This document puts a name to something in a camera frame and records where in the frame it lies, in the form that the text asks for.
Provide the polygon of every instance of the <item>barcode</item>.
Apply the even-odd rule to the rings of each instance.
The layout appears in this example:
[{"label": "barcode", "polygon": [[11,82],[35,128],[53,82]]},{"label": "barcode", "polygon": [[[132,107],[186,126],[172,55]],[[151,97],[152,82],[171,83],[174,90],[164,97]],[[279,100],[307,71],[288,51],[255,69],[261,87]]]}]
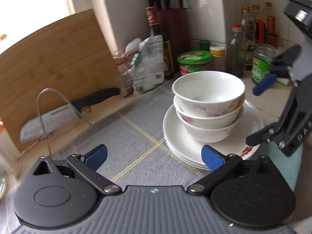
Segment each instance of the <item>barcode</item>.
[{"label": "barcode", "polygon": [[137,90],[137,92],[142,92],[143,91],[143,86],[137,86],[136,90]]}]

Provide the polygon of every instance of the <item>green lid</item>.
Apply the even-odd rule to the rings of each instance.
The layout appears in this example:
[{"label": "green lid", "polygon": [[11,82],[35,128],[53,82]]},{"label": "green lid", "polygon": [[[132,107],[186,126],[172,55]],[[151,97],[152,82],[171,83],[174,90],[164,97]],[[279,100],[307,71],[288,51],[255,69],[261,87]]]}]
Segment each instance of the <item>green lid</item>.
[{"label": "green lid", "polygon": [[209,40],[200,40],[199,41],[199,49],[200,50],[208,50],[210,48],[210,41]]},{"label": "green lid", "polygon": [[210,53],[205,50],[189,51],[177,57],[177,61],[182,64],[198,64],[210,60]]}]

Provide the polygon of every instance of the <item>dark glass bottle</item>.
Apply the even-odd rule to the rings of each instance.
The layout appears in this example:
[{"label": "dark glass bottle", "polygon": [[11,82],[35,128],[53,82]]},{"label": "dark glass bottle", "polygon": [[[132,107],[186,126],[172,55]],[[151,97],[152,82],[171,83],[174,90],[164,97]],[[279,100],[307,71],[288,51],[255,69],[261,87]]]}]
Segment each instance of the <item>dark glass bottle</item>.
[{"label": "dark glass bottle", "polygon": [[150,27],[150,35],[151,36],[163,36],[163,63],[165,68],[165,79],[170,80],[174,76],[174,69],[173,69],[173,61],[172,61],[172,54],[170,48],[170,41],[167,35],[163,32],[160,27],[160,23],[157,19],[157,9],[155,6],[148,7],[145,9],[147,19],[149,21]]}]

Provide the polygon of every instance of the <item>floral bowl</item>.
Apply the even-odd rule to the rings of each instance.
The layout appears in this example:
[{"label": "floral bowl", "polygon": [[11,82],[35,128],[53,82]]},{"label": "floral bowl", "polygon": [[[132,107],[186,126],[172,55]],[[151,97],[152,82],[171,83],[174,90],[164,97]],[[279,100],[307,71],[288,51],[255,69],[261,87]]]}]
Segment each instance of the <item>floral bowl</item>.
[{"label": "floral bowl", "polygon": [[180,113],[182,118],[189,124],[202,129],[220,129],[231,125],[237,118],[238,112],[243,106],[245,95],[241,97],[238,107],[231,113],[219,117],[202,118],[189,115],[180,108],[180,99],[174,96],[174,107]]},{"label": "floral bowl", "polygon": [[187,114],[211,118],[237,109],[245,92],[244,83],[236,76],[220,71],[200,71],[178,78],[172,91]]},{"label": "floral bowl", "polygon": [[232,130],[235,128],[235,126],[240,122],[241,118],[244,115],[244,107],[240,108],[238,117],[234,123],[221,129],[202,129],[202,128],[195,127],[187,123],[182,118],[182,115],[178,112],[177,109],[176,109],[176,113],[177,113],[178,118],[183,122],[184,127],[186,128],[190,136],[192,136],[195,140],[198,140],[204,143],[216,143],[227,138],[229,134],[232,132]]}]

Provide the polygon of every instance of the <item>gray ribbed panel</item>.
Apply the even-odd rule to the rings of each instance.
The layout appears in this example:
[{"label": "gray ribbed panel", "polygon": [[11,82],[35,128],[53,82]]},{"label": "gray ribbed panel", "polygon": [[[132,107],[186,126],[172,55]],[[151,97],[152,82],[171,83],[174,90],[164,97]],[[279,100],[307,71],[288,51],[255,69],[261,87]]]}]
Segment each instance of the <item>gray ribbed panel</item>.
[{"label": "gray ribbed panel", "polygon": [[133,187],[105,197],[98,209],[79,224],[60,230],[22,226],[15,234],[294,234],[286,226],[276,230],[243,230],[216,214],[205,197],[182,187]]}]

